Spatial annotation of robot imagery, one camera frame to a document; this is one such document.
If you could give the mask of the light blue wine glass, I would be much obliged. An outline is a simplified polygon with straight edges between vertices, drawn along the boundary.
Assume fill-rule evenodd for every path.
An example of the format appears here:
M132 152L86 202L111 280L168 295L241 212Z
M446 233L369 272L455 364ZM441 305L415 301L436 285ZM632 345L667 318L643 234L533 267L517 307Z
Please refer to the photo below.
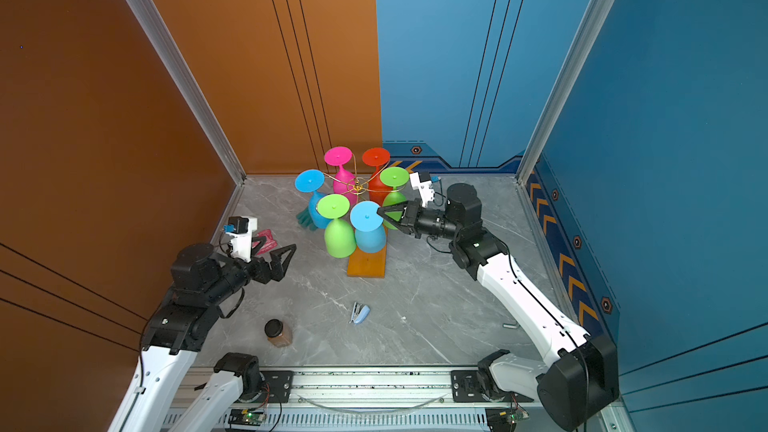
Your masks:
M375 254L386 246L386 231L378 210L377 203L363 201L356 204L350 212L357 247L365 253Z

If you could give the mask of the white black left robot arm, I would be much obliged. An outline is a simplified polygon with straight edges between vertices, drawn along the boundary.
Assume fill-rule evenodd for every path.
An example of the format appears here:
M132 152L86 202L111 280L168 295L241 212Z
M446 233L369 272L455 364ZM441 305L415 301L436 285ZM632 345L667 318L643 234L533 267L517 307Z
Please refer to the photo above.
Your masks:
M210 243L190 245L171 266L172 286L142 333L134 376L112 419L112 431L158 431L172 402L231 296L242 298L251 282L281 281L297 248L290 244L267 258L219 253ZM174 431L211 431L236 402L238 423L256 425L270 404L290 398L290 372L264 373L254 355L229 352L214 366L200 394L173 425Z

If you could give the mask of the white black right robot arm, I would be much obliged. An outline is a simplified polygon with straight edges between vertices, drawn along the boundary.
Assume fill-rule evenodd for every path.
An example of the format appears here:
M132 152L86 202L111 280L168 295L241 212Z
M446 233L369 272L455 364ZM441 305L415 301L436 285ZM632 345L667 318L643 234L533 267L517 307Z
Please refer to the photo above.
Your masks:
M507 244L482 220L482 202L466 183L451 185L444 208L420 199L385 206L378 215L415 238L442 238L457 266L505 306L531 339L541 360L531 362L506 349L477 365L482 395L520 410L519 397L537 400L564 431L585 429L588 420L618 399L618 351L606 335L592 336L549 300L525 275Z

